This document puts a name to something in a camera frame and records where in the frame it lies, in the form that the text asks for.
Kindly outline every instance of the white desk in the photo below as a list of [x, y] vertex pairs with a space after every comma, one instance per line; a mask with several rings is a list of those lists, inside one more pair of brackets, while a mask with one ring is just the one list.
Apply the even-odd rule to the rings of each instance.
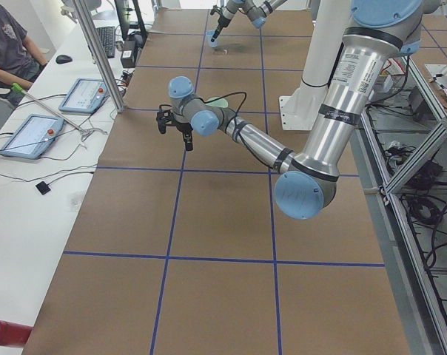
[[[105, 26], [110, 22], [97, 21]], [[68, 54], [73, 61], [58, 65], [56, 55]], [[77, 26], [61, 45], [30, 93], [37, 98], [67, 93], [77, 78], [100, 78], [96, 65], [92, 63], [87, 43]], [[120, 52], [109, 60], [116, 78], [120, 78], [122, 67]], [[62, 98], [45, 102], [57, 108]], [[115, 117], [111, 98], [94, 114], [90, 121], [94, 126], [110, 131]], [[49, 115], [35, 104], [18, 108], [2, 128], [1, 132], [14, 132], [31, 113]], [[81, 123], [87, 116], [69, 115]], [[62, 132], [71, 130], [65, 125]], [[6, 141], [0, 139], [0, 148]], [[87, 150], [79, 148], [66, 161], [21, 160], [0, 155], [0, 173], [32, 179], [62, 169], [91, 166], [107, 141], [107, 136], [94, 132], [86, 141]], [[79, 144], [77, 131], [59, 137], [45, 153], [54, 158], [66, 158]], [[94, 168], [82, 169], [92, 171]], [[48, 183], [56, 177], [45, 178]], [[58, 264], [64, 245], [69, 237], [82, 198], [92, 179], [91, 174], [65, 177], [53, 185], [51, 192], [41, 195], [35, 188], [39, 182], [24, 183], [0, 177], [0, 319], [33, 325]], [[0, 347], [0, 354], [20, 354], [21, 349]]]

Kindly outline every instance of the gray t-shirt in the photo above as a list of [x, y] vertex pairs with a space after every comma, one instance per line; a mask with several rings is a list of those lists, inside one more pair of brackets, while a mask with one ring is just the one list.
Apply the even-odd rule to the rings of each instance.
[[0, 69], [18, 74], [33, 57], [23, 48], [27, 31], [0, 5]]

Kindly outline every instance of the robotic arm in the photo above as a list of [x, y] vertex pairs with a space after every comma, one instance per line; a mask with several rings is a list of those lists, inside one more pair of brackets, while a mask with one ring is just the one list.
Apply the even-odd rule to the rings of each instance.
[[[167, 122], [188, 125], [188, 130], [201, 135], [211, 135], [217, 129], [225, 132], [282, 174], [276, 183], [275, 199], [284, 213], [297, 219], [314, 217], [335, 196], [340, 175], [337, 163], [383, 64], [388, 58], [411, 54], [419, 47], [422, 0], [353, 0], [351, 12], [340, 61], [301, 152], [294, 153], [237, 112], [205, 104], [185, 77], [169, 83], [173, 113], [166, 116]], [[160, 120], [164, 124], [162, 112], [157, 119], [158, 125]]]
[[266, 17], [285, 2], [286, 0], [269, 0], [265, 1], [260, 7], [256, 7], [253, 0], [229, 0], [222, 8], [214, 6], [210, 14], [218, 13], [220, 16], [218, 18], [218, 26], [210, 41], [214, 42], [222, 30], [229, 26], [233, 16], [239, 9], [242, 9], [245, 15], [248, 16], [253, 26], [260, 28], [266, 23]]

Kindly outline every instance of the black connector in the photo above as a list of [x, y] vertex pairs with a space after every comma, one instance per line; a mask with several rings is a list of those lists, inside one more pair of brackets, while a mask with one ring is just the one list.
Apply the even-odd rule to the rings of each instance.
[[45, 195], [46, 193], [51, 191], [51, 188], [49, 187], [49, 185], [47, 185], [44, 181], [36, 184], [36, 188], [41, 193], [41, 195]]

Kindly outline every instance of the black keyboard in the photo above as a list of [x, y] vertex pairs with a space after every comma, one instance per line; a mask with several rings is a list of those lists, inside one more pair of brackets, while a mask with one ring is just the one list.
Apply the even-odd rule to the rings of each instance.
[[115, 57], [115, 27], [105, 26], [96, 28], [100, 42], [105, 49], [107, 58]]

